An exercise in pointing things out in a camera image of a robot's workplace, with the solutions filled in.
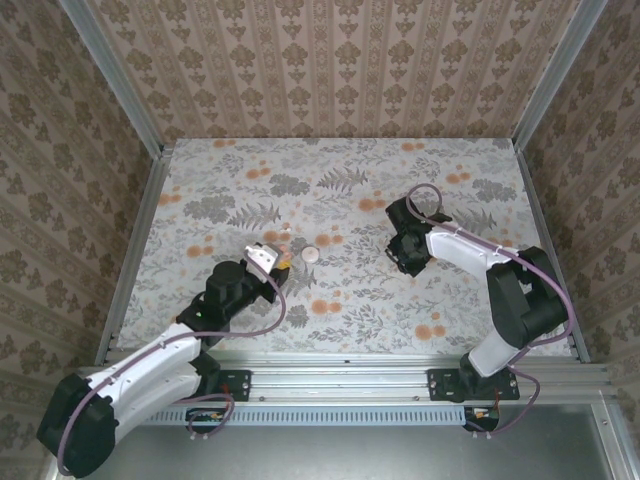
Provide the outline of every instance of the robotic arm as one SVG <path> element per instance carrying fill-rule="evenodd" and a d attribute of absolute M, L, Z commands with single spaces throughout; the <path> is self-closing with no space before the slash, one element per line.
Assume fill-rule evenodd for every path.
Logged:
<path fill-rule="evenodd" d="M 246 247 L 246 254 L 278 286 L 284 284 L 289 268 L 283 268 L 286 259 L 277 247 L 256 244 Z M 222 337 L 199 339 L 189 334 L 228 332 L 231 319 L 258 297 L 273 303 L 276 292 L 262 272 L 245 260 L 219 263 L 207 279 L 205 291 L 158 338 L 122 362 L 87 378 L 75 373 L 64 378 L 38 428 L 38 440 L 56 455 L 72 412 L 93 388 L 111 379 L 82 410 L 66 444 L 64 465 L 74 476 L 84 477 L 102 465 L 127 433 L 157 411 L 186 397 L 221 392 L 220 365 L 206 350 Z M 165 345 L 165 341 L 179 335 L 185 338 Z M 161 349 L 145 356 L 157 346 Z M 139 361 L 126 373 L 111 378 L 136 358 Z"/>
<path fill-rule="evenodd" d="M 409 200 L 411 207 L 416 207 Z M 541 335 L 552 332 L 567 320 L 558 294 L 541 278 L 508 257 L 480 246 L 457 233 L 452 218 L 437 212 L 432 226 L 416 218 L 407 208 L 407 198 L 393 202 L 386 213 L 397 231 L 386 253 L 401 272 L 415 277 L 431 258 L 446 260 L 469 272 L 487 285 L 493 328 L 471 352 L 465 354 L 457 371 L 429 372 L 432 400 L 491 400 L 496 388 L 503 398 L 519 398 L 515 376 L 507 369 L 527 346 Z M 547 255 L 537 247 L 516 251 L 520 258 L 555 280 Z"/>

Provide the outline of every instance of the floral wallpaper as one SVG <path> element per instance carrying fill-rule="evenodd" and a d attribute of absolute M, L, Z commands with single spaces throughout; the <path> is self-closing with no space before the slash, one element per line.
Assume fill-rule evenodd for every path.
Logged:
<path fill-rule="evenodd" d="M 0 478 L 93 362 L 150 159 L 56 1 L 0 2 Z"/>
<path fill-rule="evenodd" d="M 214 266 L 245 245 L 286 245 L 294 257 L 283 324 L 216 348 L 253 351 L 462 355 L 489 332 L 486 285 L 445 261 L 416 278 L 385 255 L 396 234 L 385 208 L 418 181 L 436 184 L 444 211 L 468 230 L 517 249 L 539 244 L 509 139 L 181 139 L 118 347 L 139 348 L 204 290 Z M 417 193 L 425 213 L 433 195 Z M 316 246 L 320 259 L 300 256 Z M 260 299 L 232 330 L 272 324 Z M 566 342 L 538 355 L 570 355 Z"/>
<path fill-rule="evenodd" d="M 87 0 L 166 143 L 511 137 L 579 0 Z"/>
<path fill-rule="evenodd" d="M 639 2 L 608 2 L 526 154 L 590 352 L 640 446 Z"/>

